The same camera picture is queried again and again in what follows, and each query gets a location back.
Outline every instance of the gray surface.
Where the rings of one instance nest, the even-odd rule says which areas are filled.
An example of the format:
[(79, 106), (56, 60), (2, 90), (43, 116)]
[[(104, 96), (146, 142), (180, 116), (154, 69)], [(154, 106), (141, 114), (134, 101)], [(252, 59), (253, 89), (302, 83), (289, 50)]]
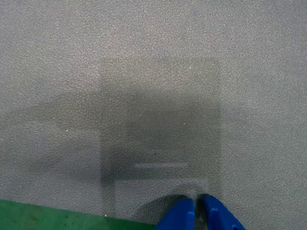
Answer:
[(205, 190), (247, 229), (305, 229), (306, 15), (2, 0), (0, 198), (155, 222), (163, 196)]

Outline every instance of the green floor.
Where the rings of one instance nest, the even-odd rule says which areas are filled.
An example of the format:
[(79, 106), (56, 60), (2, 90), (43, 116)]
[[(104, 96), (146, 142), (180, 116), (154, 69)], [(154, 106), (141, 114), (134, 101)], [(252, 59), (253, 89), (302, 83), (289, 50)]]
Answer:
[(1, 230), (153, 230), (154, 225), (0, 200)]

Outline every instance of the pebbled surface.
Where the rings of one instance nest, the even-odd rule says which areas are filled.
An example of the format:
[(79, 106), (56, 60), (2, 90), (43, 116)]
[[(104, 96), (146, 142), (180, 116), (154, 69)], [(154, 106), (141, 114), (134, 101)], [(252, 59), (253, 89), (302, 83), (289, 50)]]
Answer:
[(305, 229), (306, 15), (2, 0), (0, 198), (155, 223), (201, 190), (247, 229)]

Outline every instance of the gray textured floor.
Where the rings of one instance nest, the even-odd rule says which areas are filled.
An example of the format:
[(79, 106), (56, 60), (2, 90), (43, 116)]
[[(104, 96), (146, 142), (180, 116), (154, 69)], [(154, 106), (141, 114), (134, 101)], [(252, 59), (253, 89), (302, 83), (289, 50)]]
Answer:
[(305, 229), (306, 73), (306, 1), (2, 0), (0, 198)]

